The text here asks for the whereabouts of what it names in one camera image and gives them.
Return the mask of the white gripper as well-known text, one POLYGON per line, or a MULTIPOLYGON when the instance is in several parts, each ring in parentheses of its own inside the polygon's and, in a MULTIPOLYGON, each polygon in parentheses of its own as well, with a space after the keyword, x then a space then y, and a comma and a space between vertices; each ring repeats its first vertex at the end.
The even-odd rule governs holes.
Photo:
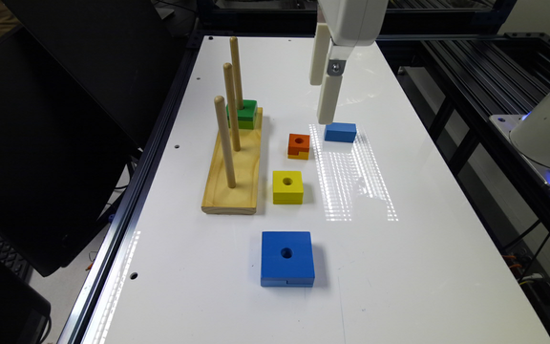
POLYGON ((330 36, 337 46, 371 45, 381 31, 389 1, 319 0, 318 4, 326 23, 316 25, 309 83, 322 84, 317 119, 328 125, 333 123, 343 81, 341 75, 324 75, 330 36))

